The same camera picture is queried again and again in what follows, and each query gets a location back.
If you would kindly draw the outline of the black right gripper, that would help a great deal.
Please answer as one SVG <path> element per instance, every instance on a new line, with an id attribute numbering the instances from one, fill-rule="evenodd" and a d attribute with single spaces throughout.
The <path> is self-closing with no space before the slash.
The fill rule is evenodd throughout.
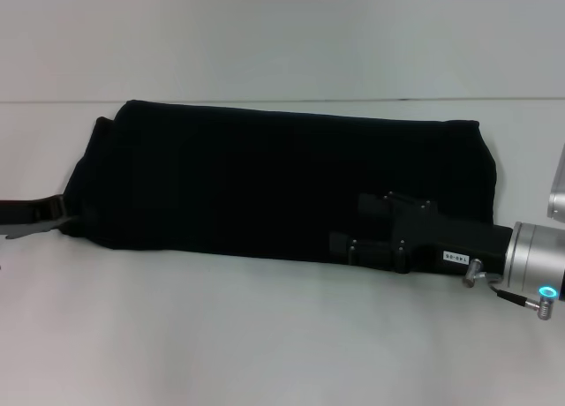
<path id="1" fill-rule="evenodd" d="M 392 218 L 390 242 L 331 232 L 331 259 L 353 267 L 390 267 L 398 274 L 463 275 L 475 259 L 483 272 L 502 274 L 513 233 L 509 227 L 440 214 L 433 202 L 402 202 L 392 192 L 382 196 L 361 193 L 358 216 L 363 220 Z"/>

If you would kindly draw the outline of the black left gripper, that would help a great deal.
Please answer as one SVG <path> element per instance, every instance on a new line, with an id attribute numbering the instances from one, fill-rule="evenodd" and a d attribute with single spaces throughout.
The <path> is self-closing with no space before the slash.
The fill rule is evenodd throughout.
<path id="1" fill-rule="evenodd" d="M 62 194 L 35 200 L 2 200 L 1 236 L 16 239 L 41 233 L 40 222 L 55 222 L 66 217 Z"/>

